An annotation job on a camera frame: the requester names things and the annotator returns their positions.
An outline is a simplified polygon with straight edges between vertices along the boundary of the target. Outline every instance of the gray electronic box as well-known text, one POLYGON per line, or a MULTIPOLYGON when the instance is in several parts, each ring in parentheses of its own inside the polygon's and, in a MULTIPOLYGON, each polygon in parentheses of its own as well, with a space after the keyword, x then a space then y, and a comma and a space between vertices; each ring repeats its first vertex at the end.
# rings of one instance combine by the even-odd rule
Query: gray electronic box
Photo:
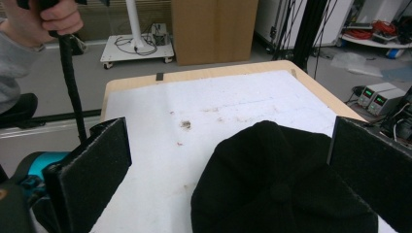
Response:
POLYGON ((370 103, 375 99, 379 92, 396 89, 396 86, 390 83, 378 83, 373 85, 367 85, 358 99, 358 104, 367 109, 370 103))
POLYGON ((399 88, 379 92, 370 103, 367 111, 375 116, 385 115, 396 106, 405 94, 406 92, 399 88))

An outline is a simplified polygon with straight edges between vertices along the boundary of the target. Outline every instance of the human hand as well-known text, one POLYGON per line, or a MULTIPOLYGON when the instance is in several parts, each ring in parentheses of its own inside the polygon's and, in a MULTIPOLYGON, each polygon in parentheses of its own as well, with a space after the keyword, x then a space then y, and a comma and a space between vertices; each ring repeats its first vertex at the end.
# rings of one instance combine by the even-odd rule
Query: human hand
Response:
POLYGON ((40 10, 38 1, 42 0, 29 0, 30 10, 25 10, 17 5, 17 0, 3 0, 8 19, 0 24, 0 30, 23 46, 39 47, 53 39, 49 31, 65 35, 83 27, 74 0, 59 0, 55 6, 43 11, 40 10))

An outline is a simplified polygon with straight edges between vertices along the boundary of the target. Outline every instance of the brown cardboard panel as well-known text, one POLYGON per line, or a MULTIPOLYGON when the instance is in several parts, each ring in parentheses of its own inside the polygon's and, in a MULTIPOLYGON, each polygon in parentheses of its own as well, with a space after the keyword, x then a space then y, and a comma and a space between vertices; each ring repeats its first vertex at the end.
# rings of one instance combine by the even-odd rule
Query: brown cardboard panel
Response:
POLYGON ((258 0, 172 0, 179 65, 248 60, 258 0))

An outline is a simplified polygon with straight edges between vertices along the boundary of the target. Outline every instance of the hat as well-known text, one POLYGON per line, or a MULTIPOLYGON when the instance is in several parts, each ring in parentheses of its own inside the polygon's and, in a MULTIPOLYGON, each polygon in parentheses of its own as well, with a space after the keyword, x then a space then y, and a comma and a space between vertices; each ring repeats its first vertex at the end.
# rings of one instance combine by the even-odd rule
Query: hat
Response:
POLYGON ((378 231, 326 164, 330 138, 262 121, 219 143, 191 197, 193 233, 378 231))

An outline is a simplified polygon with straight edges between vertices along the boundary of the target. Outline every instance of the white stand base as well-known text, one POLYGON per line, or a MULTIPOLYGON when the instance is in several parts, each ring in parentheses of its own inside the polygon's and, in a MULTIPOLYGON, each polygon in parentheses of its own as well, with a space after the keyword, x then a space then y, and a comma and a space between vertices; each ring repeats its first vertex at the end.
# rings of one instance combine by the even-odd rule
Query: white stand base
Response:
MULTIPOLYGON (((142 37, 152 37, 152 34, 142 34, 142 37)), ((154 53, 148 55, 142 55, 138 53, 149 53, 154 49, 154 47, 148 45, 143 40, 143 47, 139 47, 137 52, 134 50, 134 47, 131 46, 131 43, 127 43, 127 40, 133 39, 132 35, 117 35, 117 36, 110 36, 106 48, 103 51, 102 57, 100 58, 100 62, 103 63, 105 69, 110 69, 113 66, 113 62, 115 61, 124 61, 124 60, 135 60, 135 59, 148 59, 148 58, 164 58, 165 63, 169 63, 173 60, 173 56, 175 55, 173 51, 172 44, 165 46, 157 46, 157 50, 154 53)))

